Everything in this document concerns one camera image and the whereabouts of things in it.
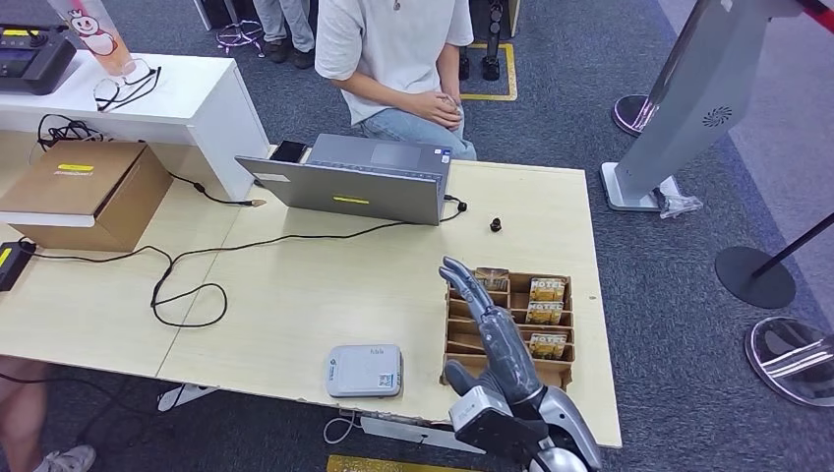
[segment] sneaker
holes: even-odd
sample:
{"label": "sneaker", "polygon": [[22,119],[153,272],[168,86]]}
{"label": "sneaker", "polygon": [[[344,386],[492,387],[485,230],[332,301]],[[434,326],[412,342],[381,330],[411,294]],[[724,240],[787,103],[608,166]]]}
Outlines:
{"label": "sneaker", "polygon": [[316,64],[316,49],[301,52],[298,49],[292,50],[292,65],[299,69],[310,69]]}
{"label": "sneaker", "polygon": [[95,449],[79,445],[64,453],[49,453],[33,472],[87,472],[94,462]]}
{"label": "sneaker", "polygon": [[279,39],[264,44],[264,53],[270,61],[281,64],[289,57],[290,48],[292,48],[292,42],[289,39]]}

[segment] gray robotic hand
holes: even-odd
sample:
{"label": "gray robotic hand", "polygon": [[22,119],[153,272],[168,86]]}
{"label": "gray robotic hand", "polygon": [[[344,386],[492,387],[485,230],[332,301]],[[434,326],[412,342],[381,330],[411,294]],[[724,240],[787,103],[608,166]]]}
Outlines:
{"label": "gray robotic hand", "polygon": [[457,361],[444,368],[461,396],[449,409],[455,437],[515,460],[529,472],[600,470],[599,447],[582,415],[561,389],[539,381],[507,310],[493,303],[462,263],[444,258],[440,275],[469,305],[488,359],[478,379]]}

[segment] black round base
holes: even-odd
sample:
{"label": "black round base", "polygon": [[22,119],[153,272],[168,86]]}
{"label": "black round base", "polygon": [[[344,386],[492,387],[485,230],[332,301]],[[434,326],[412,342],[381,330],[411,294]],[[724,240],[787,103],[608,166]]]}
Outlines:
{"label": "black round base", "polygon": [[770,260],[757,249],[736,246],[718,253],[715,273],[724,287],[743,302],[759,308],[787,307],[797,295],[797,284],[784,265],[776,264],[758,278],[753,272]]}

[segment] stanchion base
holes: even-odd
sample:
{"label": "stanchion base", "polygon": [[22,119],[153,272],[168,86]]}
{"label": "stanchion base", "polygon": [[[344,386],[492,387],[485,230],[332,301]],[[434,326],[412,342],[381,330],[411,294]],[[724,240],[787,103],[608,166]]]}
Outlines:
{"label": "stanchion base", "polygon": [[626,133],[632,136],[640,136],[643,128],[635,128],[633,123],[637,121],[637,115],[643,108],[643,104],[648,99],[646,95],[627,95],[617,100],[614,108],[611,109],[611,119],[614,123]]}
{"label": "stanchion base", "polygon": [[774,378],[762,366],[794,349],[808,346],[825,333],[790,318],[774,317],[757,323],[745,340],[750,366],[777,393],[800,405],[834,406],[834,360],[791,376]]}
{"label": "stanchion base", "polygon": [[770,255],[757,249],[727,248],[715,258],[715,273],[724,287],[743,302],[771,310],[787,307],[797,295],[797,284],[784,265],[776,264],[760,277],[751,277],[769,260]]}

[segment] laptop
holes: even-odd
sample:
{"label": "laptop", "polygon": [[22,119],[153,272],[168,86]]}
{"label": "laptop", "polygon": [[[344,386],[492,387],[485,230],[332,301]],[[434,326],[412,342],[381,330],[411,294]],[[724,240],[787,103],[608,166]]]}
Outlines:
{"label": "laptop", "polygon": [[451,148],[319,135],[298,162],[235,159],[288,207],[437,226]]}

